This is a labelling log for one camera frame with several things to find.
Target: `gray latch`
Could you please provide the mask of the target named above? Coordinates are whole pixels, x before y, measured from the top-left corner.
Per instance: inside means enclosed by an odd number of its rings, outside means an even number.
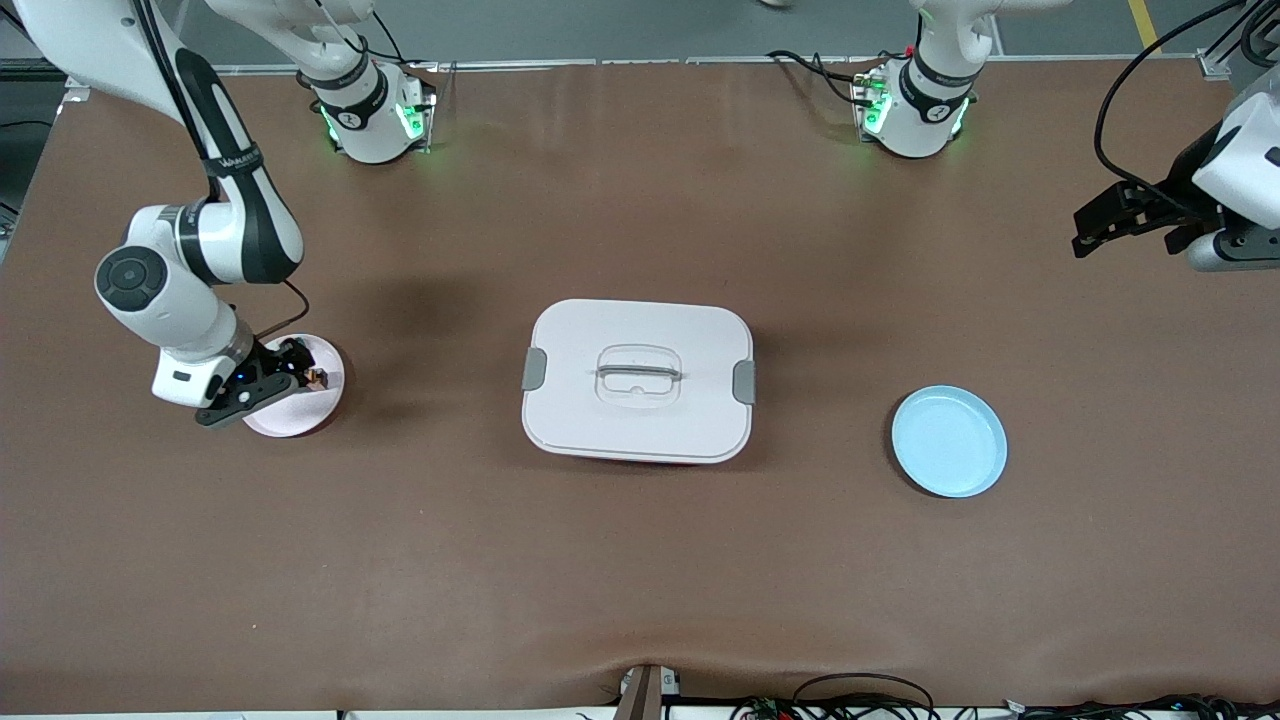
[[[755,360],[739,360],[733,365],[733,400],[755,405]]]
[[[525,354],[525,377],[520,382],[520,388],[525,392],[543,387],[547,380],[547,352],[530,347]]]

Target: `gray floor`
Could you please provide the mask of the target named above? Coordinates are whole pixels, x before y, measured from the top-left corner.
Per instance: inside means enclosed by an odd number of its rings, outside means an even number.
[[[216,15],[202,0],[155,0],[174,29],[215,65],[251,69],[288,60],[256,35]],[[378,0],[379,14],[404,55],[440,61],[685,60],[760,56],[769,50],[869,56],[914,40],[906,0],[795,0],[773,10],[754,0]],[[12,0],[0,0],[12,8]],[[1216,4],[1215,0],[1147,0],[1157,32]],[[1170,44],[1170,53],[1208,45],[1234,14]],[[360,31],[389,49],[378,26]],[[1007,55],[1132,55],[1142,37],[1128,0],[1075,0],[1064,9],[1002,15],[1000,50]],[[0,19],[0,58],[29,56],[33,47]],[[52,119],[55,83],[0,82],[0,123]],[[44,149],[41,127],[0,129],[0,201],[20,208]],[[0,208],[0,252],[4,223]]]

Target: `yellow floor line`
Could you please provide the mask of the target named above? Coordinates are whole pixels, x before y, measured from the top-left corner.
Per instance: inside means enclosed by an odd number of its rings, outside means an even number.
[[[1133,24],[1138,26],[1138,37],[1142,38],[1143,47],[1151,47],[1158,36],[1156,26],[1151,22],[1151,12],[1147,10],[1147,0],[1129,0],[1129,12],[1133,13]],[[1158,55],[1157,49],[1152,55]]]

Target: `plate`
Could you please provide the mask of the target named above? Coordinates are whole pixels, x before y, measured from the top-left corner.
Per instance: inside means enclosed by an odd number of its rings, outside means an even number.
[[[973,497],[996,484],[1009,459],[1000,418],[977,395],[951,386],[918,389],[893,415],[893,452],[922,488]]]

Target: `lid handle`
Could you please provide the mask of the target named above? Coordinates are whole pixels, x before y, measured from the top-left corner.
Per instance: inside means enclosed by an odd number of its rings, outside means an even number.
[[[663,375],[673,380],[681,378],[680,370],[675,368],[662,368],[657,365],[600,365],[595,374],[605,375]]]

